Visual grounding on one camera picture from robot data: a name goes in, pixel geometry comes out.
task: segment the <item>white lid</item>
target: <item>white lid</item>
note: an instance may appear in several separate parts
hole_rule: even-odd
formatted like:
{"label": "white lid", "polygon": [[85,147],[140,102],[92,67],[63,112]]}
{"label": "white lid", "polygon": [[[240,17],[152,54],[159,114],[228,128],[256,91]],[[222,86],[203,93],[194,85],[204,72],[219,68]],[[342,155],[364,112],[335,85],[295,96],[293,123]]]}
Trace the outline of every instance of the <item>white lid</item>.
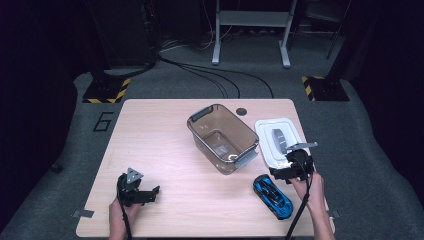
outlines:
{"label": "white lid", "polygon": [[282,169],[290,167],[287,158],[277,149],[274,142],[273,130],[280,129],[283,132],[287,147],[301,143],[299,133],[293,122],[288,118],[258,120],[255,123],[256,134],[259,136],[259,146],[262,157],[268,167]]}

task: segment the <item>yellow and black hazard tape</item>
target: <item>yellow and black hazard tape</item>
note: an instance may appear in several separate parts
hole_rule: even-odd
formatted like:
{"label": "yellow and black hazard tape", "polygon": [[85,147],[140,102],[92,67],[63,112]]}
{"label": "yellow and black hazard tape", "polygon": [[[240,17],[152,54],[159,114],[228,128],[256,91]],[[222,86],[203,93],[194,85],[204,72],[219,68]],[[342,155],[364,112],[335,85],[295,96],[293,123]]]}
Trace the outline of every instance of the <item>yellow and black hazard tape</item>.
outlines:
{"label": "yellow and black hazard tape", "polygon": [[305,87],[305,91],[306,91],[306,95],[308,95],[309,101],[315,101],[315,96],[314,93],[312,91],[311,85],[309,84],[309,79],[325,79],[324,77],[320,77],[320,76],[303,76],[302,77],[302,82],[303,82],[303,86]]}
{"label": "yellow and black hazard tape", "polygon": [[127,90],[128,84],[131,79],[126,79],[122,82],[121,89],[118,94],[114,98],[84,98],[83,103],[119,103],[125,95],[125,91]]}

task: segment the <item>black cable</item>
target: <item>black cable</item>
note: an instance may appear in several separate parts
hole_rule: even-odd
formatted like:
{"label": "black cable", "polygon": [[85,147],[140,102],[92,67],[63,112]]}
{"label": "black cable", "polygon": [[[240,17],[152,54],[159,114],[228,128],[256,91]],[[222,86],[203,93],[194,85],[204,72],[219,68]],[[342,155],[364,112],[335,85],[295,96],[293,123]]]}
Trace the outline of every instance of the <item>black cable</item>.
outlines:
{"label": "black cable", "polygon": [[222,76],[222,75],[219,75],[219,74],[216,74],[216,73],[213,73],[213,72],[208,72],[208,71],[204,71],[204,70],[199,70],[199,69],[195,69],[195,68],[192,68],[192,67],[186,67],[186,68],[190,68],[190,69],[192,69],[192,70],[195,70],[195,71],[199,71],[199,72],[203,72],[203,73],[209,73],[209,74],[212,74],[212,75],[215,75],[215,76],[217,76],[217,77],[220,77],[220,78],[223,78],[223,79],[225,79],[225,80],[227,80],[229,83],[231,83],[236,89],[237,89],[237,98],[240,98],[240,89],[237,87],[237,85],[233,82],[233,81],[231,81],[230,79],[228,79],[228,78],[226,78],[226,77],[224,77],[224,76]]}
{"label": "black cable", "polygon": [[305,181],[306,181],[306,193],[305,193],[305,196],[303,196],[302,203],[300,204],[299,210],[297,210],[296,216],[294,217],[294,219],[293,219],[293,221],[292,221],[292,223],[290,225],[290,228],[289,228],[289,231],[286,234],[285,240],[290,240],[291,235],[293,233],[293,230],[294,230],[294,228],[295,228],[295,226],[297,224],[297,221],[299,221],[300,215],[302,215],[302,212],[305,209],[306,204],[308,203],[308,200],[309,200],[309,190],[311,188],[312,179],[313,179],[313,173],[312,173],[311,174],[311,177],[310,177],[311,182],[309,183],[308,174],[306,173],[305,168],[303,167],[302,164],[300,164],[300,162],[296,158],[294,158],[294,160],[302,168],[303,176],[305,177]]}
{"label": "black cable", "polygon": [[[190,69],[190,70],[194,70],[194,71],[198,71],[198,72],[202,72],[202,73],[208,73],[208,74],[212,74],[212,75],[215,75],[215,76],[217,76],[217,77],[223,78],[223,79],[225,79],[226,81],[228,81],[229,83],[231,83],[231,84],[232,84],[232,85],[236,88],[236,90],[237,90],[237,98],[240,98],[240,89],[237,87],[237,85],[236,85],[233,81],[231,81],[230,79],[228,79],[228,78],[226,78],[226,77],[224,77],[224,76],[222,76],[222,75],[219,75],[219,74],[217,74],[217,73],[210,72],[210,71],[205,71],[205,70],[201,70],[201,69],[196,69],[196,68],[194,68],[193,66],[189,66],[189,65],[184,64],[184,63],[174,62],[174,61],[171,61],[171,60],[169,60],[169,59],[163,58],[163,57],[161,57],[160,55],[158,56],[158,59],[159,59],[159,60],[161,60],[161,61],[163,61],[163,62],[166,62],[166,63],[169,63],[169,64],[173,64],[173,65],[175,65],[175,66],[178,66],[178,67],[180,67],[180,68],[182,68],[182,69],[184,69],[184,70],[186,70],[186,71],[188,71],[188,69]],[[193,71],[189,71],[189,72],[191,72],[191,73],[193,73],[193,74],[196,74],[196,75],[198,75],[198,76],[201,76],[201,77],[203,77],[203,78],[205,78],[205,79],[207,79],[207,80],[209,80],[209,81],[211,81],[211,82],[213,82],[213,83],[217,84],[217,86],[218,86],[218,85],[219,85],[219,86],[221,86],[221,87],[222,87],[222,89],[225,91],[225,88],[224,88],[221,84],[219,84],[217,81],[215,81],[215,80],[213,80],[213,79],[211,79],[211,78],[209,78],[209,77],[206,77],[206,76],[204,76],[204,75],[197,74],[197,73],[195,73],[195,72],[193,72]]]}
{"label": "black cable", "polygon": [[125,209],[124,209],[124,203],[119,196],[119,192],[118,192],[119,188],[118,187],[116,188],[116,191],[117,191],[116,196],[118,198],[119,206],[121,207],[121,210],[122,210],[122,220],[124,220],[125,229],[127,230],[127,239],[132,240],[130,222],[128,221],[128,215],[127,215],[127,213],[125,212]]}
{"label": "black cable", "polygon": [[180,43],[183,43],[184,44],[184,41],[181,41],[181,40],[164,41],[161,44],[161,50],[171,49],[173,47],[178,46]]}
{"label": "black cable", "polygon": [[179,67],[179,68],[181,68],[181,69],[183,69],[183,70],[186,70],[186,71],[188,71],[188,72],[190,72],[190,73],[193,73],[193,74],[195,74],[195,75],[197,75],[197,76],[199,76],[199,77],[202,77],[202,78],[204,78],[204,79],[206,79],[206,80],[208,80],[208,81],[211,81],[211,82],[212,82],[212,83],[214,83],[214,84],[218,87],[218,89],[221,91],[222,97],[223,97],[223,98],[228,98],[228,93],[227,93],[227,91],[225,90],[224,86],[222,86],[219,82],[217,82],[217,81],[213,80],[212,78],[209,78],[209,77],[203,76],[203,75],[201,75],[201,74],[195,73],[195,72],[193,72],[193,71],[191,71],[191,70],[187,69],[186,67],[183,67],[183,66],[178,66],[178,67]]}
{"label": "black cable", "polygon": [[221,71],[221,72],[229,72],[229,73],[236,73],[236,74],[242,74],[242,75],[246,75],[252,78],[256,78],[259,81],[263,82],[267,88],[269,89],[270,93],[271,93],[271,98],[274,98],[274,93],[272,92],[271,87],[268,85],[268,83],[263,80],[262,78],[259,78],[257,76],[245,73],[245,72],[238,72],[238,71],[233,71],[233,70],[224,70],[224,69],[218,69],[218,68],[210,68],[210,67],[203,67],[203,66],[198,66],[198,65],[193,65],[193,64],[187,64],[187,63],[178,63],[178,62],[174,62],[172,60],[169,59],[165,59],[162,56],[158,56],[158,59],[167,63],[171,63],[171,64],[180,64],[180,65],[184,65],[184,66],[188,66],[188,67],[195,67],[195,68],[201,68],[201,69],[207,69],[207,70],[214,70],[214,71]]}
{"label": "black cable", "polygon": [[108,75],[111,76],[111,77],[132,78],[132,77],[135,77],[137,75],[140,75],[142,73],[147,72],[148,70],[152,69],[154,66],[155,66],[155,63],[149,63],[149,64],[146,64],[145,66],[143,66],[142,69],[134,71],[134,72],[120,74],[120,75],[111,75],[111,74],[108,74]]}

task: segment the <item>gray floor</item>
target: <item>gray floor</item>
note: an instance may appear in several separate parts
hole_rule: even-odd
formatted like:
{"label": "gray floor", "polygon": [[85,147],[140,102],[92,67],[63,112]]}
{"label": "gray floor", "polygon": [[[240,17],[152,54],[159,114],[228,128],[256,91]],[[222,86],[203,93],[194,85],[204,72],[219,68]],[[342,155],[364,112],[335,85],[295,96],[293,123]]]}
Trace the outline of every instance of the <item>gray floor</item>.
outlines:
{"label": "gray floor", "polygon": [[[292,67],[283,69],[276,36],[234,38],[222,45],[221,63],[215,68],[241,71],[260,77],[275,98],[292,99],[303,131],[319,147],[311,149],[317,169],[326,181],[327,201],[341,217],[334,220],[338,239],[424,239],[423,209],[409,183],[392,167],[373,138],[367,112],[348,81],[342,80],[349,102],[310,102],[301,77],[325,76],[336,51],[326,60],[330,41],[299,35],[289,52]],[[199,50],[180,47],[162,52],[174,61],[211,66],[213,47]],[[131,70],[113,70],[119,74]],[[241,98],[270,98],[270,91],[256,78],[218,72],[234,82]],[[237,98],[236,88],[217,79]],[[131,78],[124,99],[116,104],[82,103],[91,82],[83,74],[75,80],[79,98],[67,144],[58,163],[60,174],[51,171],[39,181],[0,239],[78,239],[78,219],[109,142],[123,102],[130,98],[222,98],[210,81],[158,62],[150,71]],[[93,132],[103,112],[111,120],[105,132]]]}

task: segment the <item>wooden table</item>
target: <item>wooden table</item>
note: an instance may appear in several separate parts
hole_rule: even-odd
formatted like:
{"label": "wooden table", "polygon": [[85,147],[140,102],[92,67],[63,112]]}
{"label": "wooden table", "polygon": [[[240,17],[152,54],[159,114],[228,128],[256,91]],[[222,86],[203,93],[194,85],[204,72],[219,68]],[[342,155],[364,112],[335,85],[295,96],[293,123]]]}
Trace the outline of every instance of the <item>wooden table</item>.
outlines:
{"label": "wooden table", "polygon": [[[288,99],[137,99],[121,110],[76,233],[80,237],[109,234],[108,206],[116,182],[131,167],[142,174],[140,190],[160,186],[156,201],[147,203],[132,228],[135,237],[282,237],[287,233],[300,199],[283,180],[274,183],[292,200],[291,218],[277,220],[252,189],[253,180],[269,174],[260,148],[248,165],[221,174],[197,149],[187,119],[198,110],[220,103],[254,130],[260,119],[286,117],[306,142],[296,109]],[[312,236],[312,221],[303,212],[293,236]]]}

